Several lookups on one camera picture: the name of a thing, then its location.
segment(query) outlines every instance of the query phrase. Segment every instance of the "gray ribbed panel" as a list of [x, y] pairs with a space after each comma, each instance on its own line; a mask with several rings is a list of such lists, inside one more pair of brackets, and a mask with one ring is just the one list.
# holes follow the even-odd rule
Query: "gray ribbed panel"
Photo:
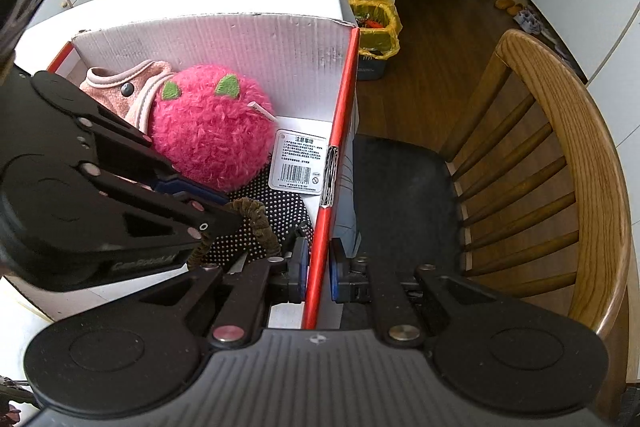
[[[318, 334], [325, 341], [314, 343]], [[562, 418], [504, 417], [462, 400], [420, 353], [372, 331], [266, 330], [240, 351], [212, 357], [198, 381], [142, 415], [96, 421], [45, 411], [31, 427], [486, 427], [603, 426], [581, 410]]]

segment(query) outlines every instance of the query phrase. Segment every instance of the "black polka dot fabric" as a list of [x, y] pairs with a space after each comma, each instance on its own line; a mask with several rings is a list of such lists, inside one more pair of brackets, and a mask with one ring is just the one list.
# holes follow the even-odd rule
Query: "black polka dot fabric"
[[[314, 230], [306, 213], [304, 201], [294, 192], [273, 190], [269, 186], [269, 170], [270, 166], [267, 165], [248, 185], [230, 192], [227, 196], [232, 201], [250, 198], [264, 204], [271, 230], [278, 238], [281, 247], [288, 245], [287, 239], [295, 233], [296, 229], [305, 235], [311, 244]], [[242, 228], [235, 234], [221, 235], [215, 239], [203, 263], [215, 263], [227, 271], [244, 252], [247, 252], [245, 263], [262, 259], [267, 255], [258, 244], [247, 218], [244, 218]]]

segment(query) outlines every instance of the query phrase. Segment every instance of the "barcode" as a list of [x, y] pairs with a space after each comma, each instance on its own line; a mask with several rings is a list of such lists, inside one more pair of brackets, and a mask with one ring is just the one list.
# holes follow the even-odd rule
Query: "barcode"
[[291, 163], [285, 163], [282, 165], [282, 172], [280, 173], [280, 179], [282, 181], [308, 185], [310, 177], [310, 167], [301, 167], [299, 165], [293, 165]]

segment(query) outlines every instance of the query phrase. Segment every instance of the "green felt ear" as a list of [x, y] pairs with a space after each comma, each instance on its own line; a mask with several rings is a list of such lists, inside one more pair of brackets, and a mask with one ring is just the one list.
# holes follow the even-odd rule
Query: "green felt ear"
[[164, 87], [162, 88], [162, 100], [175, 100], [179, 98], [182, 94], [182, 91], [178, 87], [178, 84], [169, 80], [164, 83]]
[[240, 96], [240, 84], [238, 84], [238, 77], [233, 73], [226, 74], [216, 86], [215, 94], [226, 94], [231, 98], [238, 98]]

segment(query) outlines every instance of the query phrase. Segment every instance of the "pink plush toy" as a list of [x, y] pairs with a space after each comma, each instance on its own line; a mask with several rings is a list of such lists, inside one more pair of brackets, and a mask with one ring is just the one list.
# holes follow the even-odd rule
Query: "pink plush toy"
[[276, 126], [254, 80], [224, 66], [194, 66], [156, 92], [149, 134], [154, 148], [184, 176], [229, 192], [246, 185], [269, 162]]

